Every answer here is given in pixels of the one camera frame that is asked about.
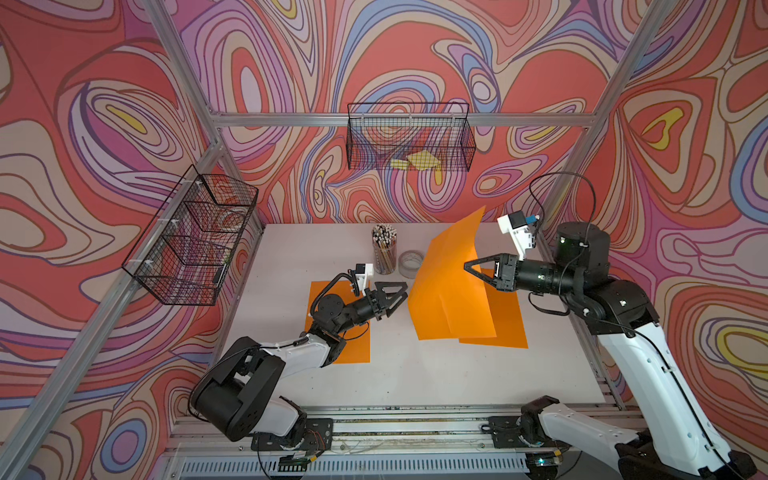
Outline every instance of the orange paper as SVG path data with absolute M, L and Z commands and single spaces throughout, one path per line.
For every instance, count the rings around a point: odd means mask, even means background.
M 482 272 L 488 276 L 493 276 L 493 269 L 484 268 Z M 518 293 L 499 292 L 487 283 L 485 284 L 485 293 L 488 296 L 488 304 L 491 307 L 493 326 L 496 328 L 496 338 L 460 339 L 459 342 L 527 349 L 528 339 L 525 338 L 525 327 L 523 326 L 523 316 L 520 313 Z
M 310 301 L 306 305 L 306 322 L 304 323 L 304 331 L 307 331 L 312 326 L 312 317 L 310 315 L 310 307 L 315 297 L 328 285 L 328 282 L 312 282 L 310 286 Z M 326 294 L 330 295 L 335 293 L 341 297 L 344 303 L 351 303 L 357 300 L 358 297 L 352 291 L 352 286 L 344 279 L 333 286 L 333 288 Z M 365 335 L 358 339 L 349 340 L 341 351 L 341 355 L 336 359 L 334 363 L 371 363 L 371 335 L 370 328 L 368 326 L 354 326 L 347 330 L 343 335 L 347 338 L 355 338 L 356 336 L 366 332 Z
M 454 223 L 429 244 L 408 295 L 419 340 L 496 337 L 485 283 L 464 270 L 475 260 L 475 235 L 485 207 Z

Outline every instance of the psychedelic patterned wall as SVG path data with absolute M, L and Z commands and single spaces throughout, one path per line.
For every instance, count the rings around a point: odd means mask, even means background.
M 646 9 L 643 0 L 179 5 L 174 21 L 212 108 L 240 113 L 455 99 L 486 113 L 593 111 Z M 266 222 L 445 222 L 524 203 L 526 180 L 559 168 L 578 129 L 479 127 L 472 171 L 437 178 L 350 172 L 345 128 L 223 135 L 261 189 Z
M 598 190 L 596 223 L 611 233 L 613 273 L 650 294 L 704 411 L 763 474 L 767 78 L 768 3 L 680 2 L 584 169 Z M 559 220 L 588 218 L 586 186 L 578 196 Z
M 207 147 L 139 4 L 81 6 L 0 2 L 0 440 Z M 136 295 L 26 478 L 146 476 L 252 242 L 215 308 Z

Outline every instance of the metal rail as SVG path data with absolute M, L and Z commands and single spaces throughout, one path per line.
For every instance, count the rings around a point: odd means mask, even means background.
M 369 114 L 392 117 L 435 117 L 450 114 Z M 213 113 L 211 119 L 217 127 L 345 127 L 349 116 L 342 113 L 308 114 L 231 114 Z M 467 120 L 473 127 L 590 127 L 595 121 L 594 114 L 468 114 Z

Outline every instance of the yellow object in basket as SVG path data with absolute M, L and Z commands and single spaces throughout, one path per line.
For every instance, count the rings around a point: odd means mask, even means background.
M 407 158 L 411 162 L 411 165 L 416 167 L 416 170 L 440 167 L 440 160 L 426 150 L 410 154 Z
M 392 168 L 397 168 L 399 170 L 408 170 L 408 161 L 407 160 L 400 160 L 399 158 L 393 158 L 389 161 L 389 166 Z

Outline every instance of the clear tape roll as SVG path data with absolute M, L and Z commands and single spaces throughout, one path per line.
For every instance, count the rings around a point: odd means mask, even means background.
M 397 270 L 405 278 L 416 278 L 416 272 L 424 262 L 424 253 L 418 250 L 408 250 L 400 255 L 397 262 Z

